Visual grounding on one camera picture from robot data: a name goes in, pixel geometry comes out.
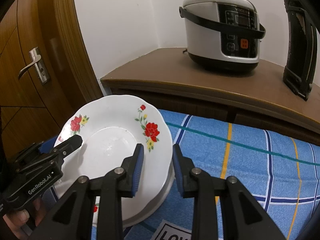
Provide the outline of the person's left hand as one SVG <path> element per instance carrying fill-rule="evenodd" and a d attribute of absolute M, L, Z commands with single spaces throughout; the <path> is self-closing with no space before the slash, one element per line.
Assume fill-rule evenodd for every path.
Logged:
<path fill-rule="evenodd" d="M 36 210 L 35 225 L 38 226 L 45 217 L 47 211 L 41 197 L 33 201 L 33 206 Z M 28 239 L 28 235 L 22 230 L 22 226 L 26 224 L 29 218 L 30 216 L 27 210 L 13 212 L 3 216 L 7 226 L 18 239 Z"/>

